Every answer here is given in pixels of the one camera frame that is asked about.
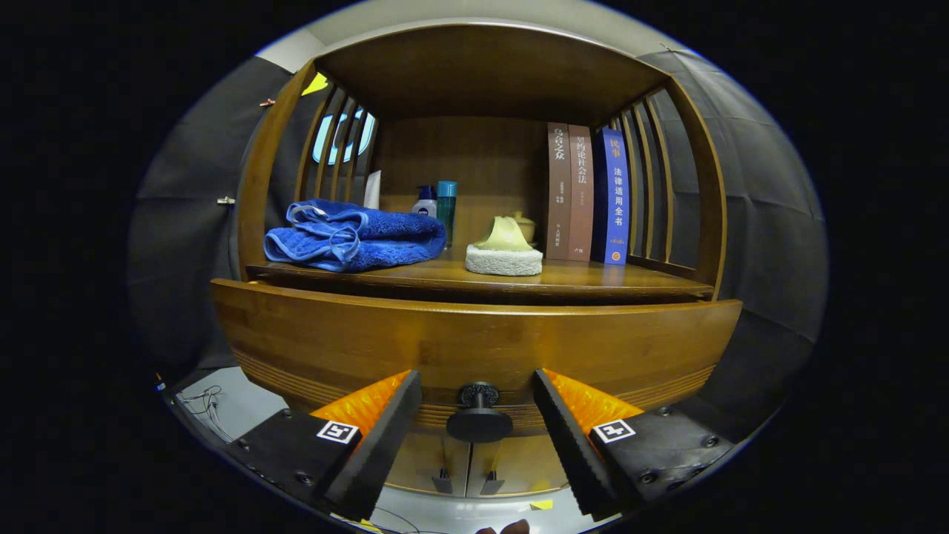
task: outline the hand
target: hand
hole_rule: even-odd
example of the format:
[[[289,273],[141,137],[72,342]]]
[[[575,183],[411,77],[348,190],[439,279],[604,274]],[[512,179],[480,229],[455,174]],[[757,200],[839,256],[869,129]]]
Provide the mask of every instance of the hand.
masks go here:
[[[493,528],[487,527],[478,530],[475,534],[497,534]],[[517,523],[511,523],[501,530],[501,534],[530,534],[530,525],[528,520],[522,519]]]

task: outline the blue towel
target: blue towel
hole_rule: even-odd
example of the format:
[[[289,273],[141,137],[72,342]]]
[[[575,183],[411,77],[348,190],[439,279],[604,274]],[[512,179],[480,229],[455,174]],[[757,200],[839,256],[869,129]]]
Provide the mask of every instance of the blue towel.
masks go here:
[[[287,220],[292,228],[274,228],[264,236],[270,261],[358,273],[427,261],[445,248],[444,225],[414,213],[315,199],[291,204]]]

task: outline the blue light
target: blue light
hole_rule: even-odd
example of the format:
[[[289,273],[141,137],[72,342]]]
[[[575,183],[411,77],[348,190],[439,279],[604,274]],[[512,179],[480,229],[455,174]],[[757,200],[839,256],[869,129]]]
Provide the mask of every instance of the blue light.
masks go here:
[[[356,112],[356,120],[358,121],[363,117],[364,109],[360,108]],[[320,152],[323,150],[323,144],[326,141],[326,132],[329,131],[329,126],[334,120],[334,115],[324,117],[323,121],[320,123],[320,131],[316,134],[316,143],[313,145],[313,160],[317,163],[320,162]],[[340,122],[346,120],[346,114],[343,113],[340,116]],[[375,124],[376,119],[372,116],[371,113],[366,113],[365,124],[363,125],[363,134],[360,137],[359,142],[359,152],[356,154],[357,157],[365,152],[365,149],[369,146],[369,135],[372,133],[372,126]],[[336,153],[339,152],[339,149],[336,148],[336,138],[342,134],[340,131],[341,128],[336,128],[336,133],[333,136],[333,144],[329,147],[329,159],[328,164],[332,165],[336,163]],[[346,149],[343,153],[343,163],[348,162],[352,157],[353,143],[350,143],[346,146]]]

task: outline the blue book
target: blue book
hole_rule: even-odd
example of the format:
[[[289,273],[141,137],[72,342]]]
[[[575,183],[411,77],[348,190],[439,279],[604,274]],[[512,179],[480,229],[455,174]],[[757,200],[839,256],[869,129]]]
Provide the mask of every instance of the blue book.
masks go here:
[[[629,168],[623,134],[603,128],[593,143],[593,242],[590,259],[626,264]]]

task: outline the cabinet door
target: cabinet door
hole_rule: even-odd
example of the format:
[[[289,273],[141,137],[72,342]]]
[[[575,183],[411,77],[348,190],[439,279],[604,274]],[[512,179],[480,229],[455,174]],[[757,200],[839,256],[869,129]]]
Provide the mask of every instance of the cabinet door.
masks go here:
[[[494,495],[482,495],[491,471],[495,471],[497,481],[504,482]],[[547,434],[472,445],[469,498],[543,492],[566,484],[567,475]]]
[[[409,432],[385,482],[390,486],[439,493],[432,478],[438,478],[445,468],[452,492],[439,494],[464,497],[470,446],[443,434]]]

